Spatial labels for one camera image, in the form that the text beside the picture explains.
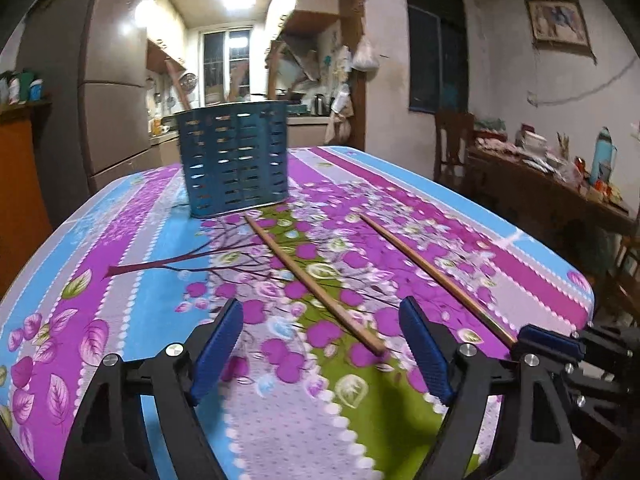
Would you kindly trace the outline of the short wooden chopstick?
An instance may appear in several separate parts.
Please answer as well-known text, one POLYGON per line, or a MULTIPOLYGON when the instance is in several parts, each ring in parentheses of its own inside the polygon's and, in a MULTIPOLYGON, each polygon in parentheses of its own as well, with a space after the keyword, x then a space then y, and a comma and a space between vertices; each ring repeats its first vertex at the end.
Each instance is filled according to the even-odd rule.
POLYGON ((178 93, 179 101, 182 105, 182 108, 188 112, 191 109, 191 105, 189 100, 186 98, 186 94, 183 91, 182 85, 180 84, 179 74, 176 70, 176 64, 171 58, 165 58, 165 65, 167 68, 167 73, 169 74, 172 84, 178 93))

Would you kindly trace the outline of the kitchen window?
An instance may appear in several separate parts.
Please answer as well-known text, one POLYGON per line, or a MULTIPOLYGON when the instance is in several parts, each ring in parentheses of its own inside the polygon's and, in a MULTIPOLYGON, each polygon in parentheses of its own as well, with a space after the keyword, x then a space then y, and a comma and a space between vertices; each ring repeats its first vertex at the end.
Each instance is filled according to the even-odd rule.
POLYGON ((217 105, 250 98, 249 28, 204 32, 202 44, 203 103, 217 105))

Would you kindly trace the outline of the floral striped tablecloth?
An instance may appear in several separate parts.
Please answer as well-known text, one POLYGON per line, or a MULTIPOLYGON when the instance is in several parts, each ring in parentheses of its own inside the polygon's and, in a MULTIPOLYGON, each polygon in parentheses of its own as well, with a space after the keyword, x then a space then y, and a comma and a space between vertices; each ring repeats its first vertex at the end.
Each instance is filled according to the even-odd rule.
POLYGON ((538 240, 413 172, 350 148, 288 154, 288 199, 197 219, 176 166, 121 178, 43 243, 1 304, 1 418, 58 475, 81 398, 110 353, 154 356, 232 298, 244 326, 198 418, 232 479, 410 479, 445 407, 398 323, 405 297, 454 338, 506 347, 367 217, 454 278, 511 334, 584 327, 584 276, 538 240), (377 358, 255 234, 254 219, 385 344, 377 358))

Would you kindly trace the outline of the cluttered wooden side table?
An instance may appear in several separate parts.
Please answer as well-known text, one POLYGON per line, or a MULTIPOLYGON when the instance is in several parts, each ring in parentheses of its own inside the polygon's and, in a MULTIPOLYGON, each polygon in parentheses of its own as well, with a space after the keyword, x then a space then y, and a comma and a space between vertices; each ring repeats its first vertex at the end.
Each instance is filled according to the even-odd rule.
POLYGON ((465 195, 556 252, 587 278, 602 278, 624 236, 634 234, 623 211, 526 165, 521 156, 468 147, 465 195))

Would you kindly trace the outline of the blue thermos bottle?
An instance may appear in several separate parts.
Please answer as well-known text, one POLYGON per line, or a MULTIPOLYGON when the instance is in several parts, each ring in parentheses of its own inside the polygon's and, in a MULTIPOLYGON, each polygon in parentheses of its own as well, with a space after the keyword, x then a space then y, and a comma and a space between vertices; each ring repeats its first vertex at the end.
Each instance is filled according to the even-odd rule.
POLYGON ((612 136, 608 128, 603 127, 594 146, 593 160, 589 182, 595 186, 598 181, 610 182, 611 174, 615 167, 617 148, 613 144, 612 136))

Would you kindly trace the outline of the wooden chair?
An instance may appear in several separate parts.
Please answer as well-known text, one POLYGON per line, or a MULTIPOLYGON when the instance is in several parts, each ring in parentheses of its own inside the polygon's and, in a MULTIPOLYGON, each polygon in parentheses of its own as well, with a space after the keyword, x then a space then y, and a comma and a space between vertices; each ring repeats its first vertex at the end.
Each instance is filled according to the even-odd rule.
POLYGON ((434 180, 460 192, 464 178, 465 155, 472 141, 475 117, 468 112, 439 110, 435 114, 434 180))

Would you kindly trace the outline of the orange wooden cabinet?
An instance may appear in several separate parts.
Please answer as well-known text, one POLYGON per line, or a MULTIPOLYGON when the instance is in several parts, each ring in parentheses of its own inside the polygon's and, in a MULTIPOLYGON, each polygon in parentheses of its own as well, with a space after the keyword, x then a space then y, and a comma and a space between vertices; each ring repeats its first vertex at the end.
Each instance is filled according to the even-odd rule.
POLYGON ((1 111, 2 292, 9 290, 29 258, 52 233, 38 178, 34 141, 50 110, 50 102, 36 101, 1 111))

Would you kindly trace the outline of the blue perforated utensil holder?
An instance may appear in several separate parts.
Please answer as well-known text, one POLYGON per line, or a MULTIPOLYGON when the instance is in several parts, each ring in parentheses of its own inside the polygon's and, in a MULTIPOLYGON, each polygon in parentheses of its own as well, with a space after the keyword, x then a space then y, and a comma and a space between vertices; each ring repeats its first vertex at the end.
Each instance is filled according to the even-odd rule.
POLYGON ((281 203, 288 198, 288 104, 237 102, 176 115, 191 216, 281 203))

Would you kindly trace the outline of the dark interior window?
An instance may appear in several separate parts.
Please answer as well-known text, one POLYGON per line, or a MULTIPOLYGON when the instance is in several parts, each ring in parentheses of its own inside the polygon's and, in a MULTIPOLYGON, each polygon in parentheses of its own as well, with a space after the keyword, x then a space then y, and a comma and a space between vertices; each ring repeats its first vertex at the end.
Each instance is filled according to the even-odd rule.
POLYGON ((469 106, 469 47, 463 0, 407 0, 409 108, 434 114, 469 106))

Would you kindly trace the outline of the framed elephant picture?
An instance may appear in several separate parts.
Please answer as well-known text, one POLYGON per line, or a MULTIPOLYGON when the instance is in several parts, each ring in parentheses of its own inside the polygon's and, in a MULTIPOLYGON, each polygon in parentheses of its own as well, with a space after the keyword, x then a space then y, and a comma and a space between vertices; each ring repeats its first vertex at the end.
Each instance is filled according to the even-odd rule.
POLYGON ((525 7, 535 49, 596 59, 578 0, 525 0, 525 7))

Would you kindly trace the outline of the steel kettle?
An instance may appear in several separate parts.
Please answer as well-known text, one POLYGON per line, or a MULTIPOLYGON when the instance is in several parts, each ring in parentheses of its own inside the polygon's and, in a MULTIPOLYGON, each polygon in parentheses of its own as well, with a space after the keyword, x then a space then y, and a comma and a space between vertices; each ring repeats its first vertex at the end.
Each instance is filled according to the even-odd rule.
POLYGON ((314 116, 324 116, 326 114, 326 100, 324 95, 317 93, 312 101, 312 114, 314 116))

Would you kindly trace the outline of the white hanging plastic bag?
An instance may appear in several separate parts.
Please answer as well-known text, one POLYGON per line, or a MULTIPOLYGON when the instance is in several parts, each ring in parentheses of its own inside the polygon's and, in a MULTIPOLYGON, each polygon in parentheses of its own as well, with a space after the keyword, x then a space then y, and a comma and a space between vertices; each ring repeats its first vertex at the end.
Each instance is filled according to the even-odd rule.
POLYGON ((356 47, 355 53, 352 55, 352 69, 358 72, 371 73, 376 72, 380 67, 380 59, 372 46, 371 41, 366 35, 363 35, 356 47))

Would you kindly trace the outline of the steel range hood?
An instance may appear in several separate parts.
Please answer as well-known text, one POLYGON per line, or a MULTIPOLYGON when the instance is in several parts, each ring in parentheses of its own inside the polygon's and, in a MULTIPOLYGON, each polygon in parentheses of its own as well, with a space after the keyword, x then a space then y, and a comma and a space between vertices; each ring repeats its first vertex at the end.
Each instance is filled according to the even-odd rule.
POLYGON ((320 63, 316 40, 312 37, 281 35, 285 52, 297 63, 309 80, 320 80, 320 63))

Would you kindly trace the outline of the white bottle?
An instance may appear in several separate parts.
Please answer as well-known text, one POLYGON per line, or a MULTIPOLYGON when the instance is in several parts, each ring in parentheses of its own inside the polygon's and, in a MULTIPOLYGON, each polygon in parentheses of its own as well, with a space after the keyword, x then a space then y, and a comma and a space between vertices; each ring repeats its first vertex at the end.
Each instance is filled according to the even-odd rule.
POLYGON ((20 78, 14 76, 9 84, 9 104, 14 105, 20 102, 20 78))

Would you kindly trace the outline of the grey refrigerator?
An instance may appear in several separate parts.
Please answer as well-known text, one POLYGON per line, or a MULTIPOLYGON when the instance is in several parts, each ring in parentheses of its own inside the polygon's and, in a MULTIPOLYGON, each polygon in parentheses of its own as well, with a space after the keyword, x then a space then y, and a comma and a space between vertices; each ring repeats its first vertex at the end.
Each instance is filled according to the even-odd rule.
POLYGON ((50 113, 36 142, 52 226, 91 195, 150 161, 144 0, 37 0, 17 65, 43 81, 50 113))

